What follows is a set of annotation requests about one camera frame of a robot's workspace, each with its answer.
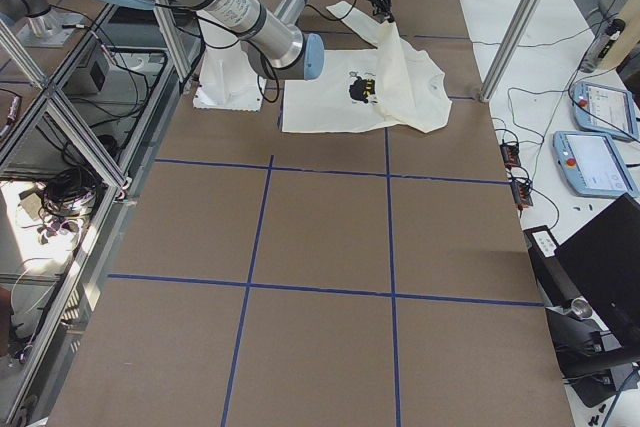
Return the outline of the cream long-sleeve printed shirt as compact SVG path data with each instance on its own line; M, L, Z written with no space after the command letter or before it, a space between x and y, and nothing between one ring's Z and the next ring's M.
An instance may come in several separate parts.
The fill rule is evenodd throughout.
M429 133L447 125L445 73L402 39L395 22L379 23L341 1L327 10L371 47L327 50L315 80L287 81L282 130L361 133L398 124Z

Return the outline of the far orange black electronics box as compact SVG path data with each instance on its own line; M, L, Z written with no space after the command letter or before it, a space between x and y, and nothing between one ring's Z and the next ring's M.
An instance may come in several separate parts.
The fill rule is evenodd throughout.
M503 142L500 144L500 152L506 168L511 169L513 167L520 167L520 148L517 143L506 143Z

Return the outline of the orange black electronics box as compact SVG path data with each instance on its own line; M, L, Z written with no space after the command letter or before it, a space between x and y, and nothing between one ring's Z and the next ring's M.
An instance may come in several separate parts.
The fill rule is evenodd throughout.
M524 181L512 179L510 187L514 203L518 209L522 210L533 206L531 188Z
M500 144L500 152L506 168L511 169L513 167L520 167L520 148L517 143L506 143L503 142Z

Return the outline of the near orange black electronics box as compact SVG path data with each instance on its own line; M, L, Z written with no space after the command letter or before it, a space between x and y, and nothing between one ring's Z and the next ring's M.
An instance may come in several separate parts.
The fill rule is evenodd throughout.
M533 206L531 188L524 181L512 179L510 187L514 203L518 209L522 210Z

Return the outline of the far teach pendant tablet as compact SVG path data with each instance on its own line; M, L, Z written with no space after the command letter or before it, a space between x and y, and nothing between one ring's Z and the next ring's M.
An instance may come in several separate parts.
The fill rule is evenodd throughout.
M580 129L625 142L639 140L635 103L629 91L579 81L570 91L570 100Z

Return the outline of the teach pendant tablet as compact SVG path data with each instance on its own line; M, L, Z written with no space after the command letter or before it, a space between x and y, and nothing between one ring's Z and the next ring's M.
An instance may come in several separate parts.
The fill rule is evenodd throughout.
M573 191L583 197L639 197L613 139L606 133L557 131L553 134L556 161Z
M625 142L639 140L635 103L629 91L579 81L570 91L570 100L580 129Z

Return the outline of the near teach pendant tablet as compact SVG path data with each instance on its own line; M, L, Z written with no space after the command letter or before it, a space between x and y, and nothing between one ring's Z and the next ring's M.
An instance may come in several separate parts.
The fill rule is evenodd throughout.
M613 139L606 133L557 131L553 134L556 161L573 191L583 197L639 197Z

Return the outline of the black laptop monitor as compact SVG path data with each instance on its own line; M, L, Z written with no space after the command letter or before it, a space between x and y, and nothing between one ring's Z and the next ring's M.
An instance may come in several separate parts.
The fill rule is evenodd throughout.
M624 346L639 342L639 203L623 194L555 251L561 267Z

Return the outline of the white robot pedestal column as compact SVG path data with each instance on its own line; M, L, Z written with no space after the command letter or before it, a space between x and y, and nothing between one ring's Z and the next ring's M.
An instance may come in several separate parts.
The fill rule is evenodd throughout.
M251 68L238 38L204 10L198 22L205 42L199 86L193 105L197 109L257 112L262 105L259 88L266 81Z

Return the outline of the aluminium frame post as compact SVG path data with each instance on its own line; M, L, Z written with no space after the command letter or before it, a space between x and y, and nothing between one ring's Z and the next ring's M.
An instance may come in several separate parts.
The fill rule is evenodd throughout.
M488 103L497 90L540 1L541 0L519 1L479 91L480 102Z

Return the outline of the aluminium frame rack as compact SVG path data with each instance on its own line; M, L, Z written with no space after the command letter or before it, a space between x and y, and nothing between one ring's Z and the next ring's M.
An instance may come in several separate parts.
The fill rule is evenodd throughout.
M1 422L51 412L203 45L193 14L94 0L1 24Z

